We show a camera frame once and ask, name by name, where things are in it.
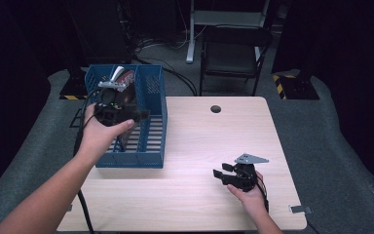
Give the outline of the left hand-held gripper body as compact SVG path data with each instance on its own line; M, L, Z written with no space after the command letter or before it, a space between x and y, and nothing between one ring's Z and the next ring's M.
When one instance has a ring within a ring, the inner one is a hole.
M133 82L99 82L94 116L106 127L132 119L138 121L138 110L131 102L135 99Z

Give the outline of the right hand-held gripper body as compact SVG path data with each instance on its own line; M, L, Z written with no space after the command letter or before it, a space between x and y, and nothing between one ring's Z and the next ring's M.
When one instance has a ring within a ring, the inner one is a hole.
M235 165L231 167L230 171L236 174L236 178L240 181L237 187L242 191L250 191L255 186L260 191L265 191L265 184L261 177L255 170L255 164L268 163L269 160L244 153L235 160Z

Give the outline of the blue plastic file rack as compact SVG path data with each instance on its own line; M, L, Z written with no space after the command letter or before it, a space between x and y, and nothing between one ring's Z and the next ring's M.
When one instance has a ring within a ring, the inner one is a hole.
M167 102L162 68L146 64L93 64L85 83L89 100L95 106L98 83L110 81L118 66L134 71L137 110L148 110L150 116L134 122L133 127L115 137L105 154L98 160L99 168L161 168L164 165L167 133Z

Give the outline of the red cover magazine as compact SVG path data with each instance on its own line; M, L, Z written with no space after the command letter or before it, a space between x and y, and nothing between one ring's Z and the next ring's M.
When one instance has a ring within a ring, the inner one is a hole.
M113 85L117 85L116 91L119 94L118 106L125 107L135 98L134 71L118 66L110 78Z

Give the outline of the person's right hand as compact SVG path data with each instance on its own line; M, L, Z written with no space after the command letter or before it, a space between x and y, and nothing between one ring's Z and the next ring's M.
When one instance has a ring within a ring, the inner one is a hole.
M243 192L234 185L228 184L227 189L242 203L244 210L255 220L268 215L262 192L255 186L248 192Z

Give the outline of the person's left hand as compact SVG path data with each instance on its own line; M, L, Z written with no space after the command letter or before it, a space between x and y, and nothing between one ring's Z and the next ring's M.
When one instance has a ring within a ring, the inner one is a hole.
M86 126L78 150L79 156L84 156L97 161L109 148L114 138L128 131L133 125L132 119L125 120L112 127L106 127L94 117L94 105L87 107L85 112Z

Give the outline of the black striped stand base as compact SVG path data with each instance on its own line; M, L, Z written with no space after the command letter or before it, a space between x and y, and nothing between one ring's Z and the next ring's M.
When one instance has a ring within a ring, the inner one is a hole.
M60 99L79 100L88 95L85 85L86 72L80 67L68 68L69 77L59 92Z
M319 100L319 96L311 81L303 81L294 75L273 76L281 99Z

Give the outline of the black cabinet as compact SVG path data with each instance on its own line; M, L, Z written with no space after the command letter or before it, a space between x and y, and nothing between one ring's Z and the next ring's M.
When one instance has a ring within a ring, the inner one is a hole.
M64 0L87 64L131 62L120 24L119 0Z

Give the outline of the white metal stand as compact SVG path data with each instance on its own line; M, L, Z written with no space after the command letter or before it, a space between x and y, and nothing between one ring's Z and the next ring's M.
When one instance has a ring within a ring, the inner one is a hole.
M186 62L194 61L195 43L197 34L195 33L196 25L217 25L232 24L240 26L262 26L267 17L268 7L271 0L261 0L262 8L257 12L244 12L232 10L197 10L196 2L198 0L190 0L190 29L188 39L188 50L186 54Z

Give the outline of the black folding chair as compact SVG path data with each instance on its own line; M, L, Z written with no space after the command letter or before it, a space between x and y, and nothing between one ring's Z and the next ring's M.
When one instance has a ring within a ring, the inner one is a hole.
M218 24L205 29L201 48L199 95L206 76L254 80L254 96L265 55L273 42L268 28Z

